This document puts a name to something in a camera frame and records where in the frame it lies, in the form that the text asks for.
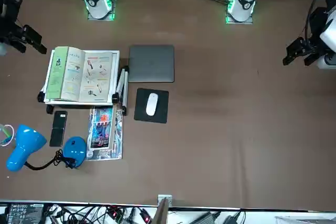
lamp shade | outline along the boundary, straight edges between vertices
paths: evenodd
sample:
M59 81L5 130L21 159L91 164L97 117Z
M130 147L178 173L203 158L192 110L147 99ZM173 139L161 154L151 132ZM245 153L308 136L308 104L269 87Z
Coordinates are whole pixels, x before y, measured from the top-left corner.
M16 147L7 160L7 169L12 172L20 170L30 154L41 149L47 140L37 131L23 124L16 132Z

mouse pad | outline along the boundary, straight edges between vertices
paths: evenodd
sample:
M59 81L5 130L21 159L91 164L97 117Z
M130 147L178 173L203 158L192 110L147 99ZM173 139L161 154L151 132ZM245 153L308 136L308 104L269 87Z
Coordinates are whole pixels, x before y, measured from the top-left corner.
M146 107L148 97L151 93L157 94L157 105L155 114L153 116L147 115ZM153 122L153 123L166 123L168 115L168 99L169 92L164 90L154 89L138 89L136 93L134 120Z

black smartphone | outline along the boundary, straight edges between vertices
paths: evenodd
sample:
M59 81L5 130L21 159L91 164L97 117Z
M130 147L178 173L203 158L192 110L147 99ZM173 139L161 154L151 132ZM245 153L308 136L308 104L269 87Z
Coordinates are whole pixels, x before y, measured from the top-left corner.
M61 147L63 145L63 137L65 125L67 123L67 111L56 111L54 115L53 127L51 130L50 147Z

silver laptop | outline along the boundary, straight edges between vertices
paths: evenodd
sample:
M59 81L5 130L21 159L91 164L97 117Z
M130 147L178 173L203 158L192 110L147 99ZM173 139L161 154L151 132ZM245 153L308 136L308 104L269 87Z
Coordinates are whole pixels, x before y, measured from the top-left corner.
M129 68L129 82L174 82L174 46L131 46Z

computer mouse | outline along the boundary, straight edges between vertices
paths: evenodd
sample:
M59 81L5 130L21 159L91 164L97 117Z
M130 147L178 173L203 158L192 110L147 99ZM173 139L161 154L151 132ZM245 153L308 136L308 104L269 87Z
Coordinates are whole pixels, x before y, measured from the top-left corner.
M146 107L147 115L153 116L155 114L157 104L158 104L158 95L155 93L150 93Z

